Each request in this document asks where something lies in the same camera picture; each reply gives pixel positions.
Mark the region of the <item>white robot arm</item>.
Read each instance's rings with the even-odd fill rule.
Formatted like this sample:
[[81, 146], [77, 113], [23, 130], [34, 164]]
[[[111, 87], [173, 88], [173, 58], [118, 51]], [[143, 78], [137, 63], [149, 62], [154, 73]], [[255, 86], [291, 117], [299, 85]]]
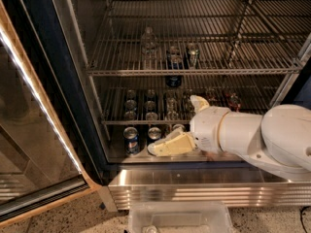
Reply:
[[265, 115], [212, 106], [201, 96], [190, 98], [195, 116], [190, 130], [173, 130], [148, 145], [155, 156], [171, 156], [196, 148], [235, 154], [261, 170], [290, 180], [311, 179], [311, 110], [279, 105]]

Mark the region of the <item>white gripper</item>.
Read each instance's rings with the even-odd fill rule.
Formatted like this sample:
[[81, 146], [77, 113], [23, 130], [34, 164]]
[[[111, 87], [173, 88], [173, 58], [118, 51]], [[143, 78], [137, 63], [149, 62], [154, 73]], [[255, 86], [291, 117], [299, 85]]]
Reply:
[[209, 102], [197, 95], [190, 101], [196, 115], [190, 121], [190, 132], [176, 128], [164, 139], [148, 145], [147, 150], [154, 156], [172, 156], [193, 151], [196, 146], [212, 153], [221, 152], [218, 134], [223, 118], [230, 112], [225, 107], [210, 107]]

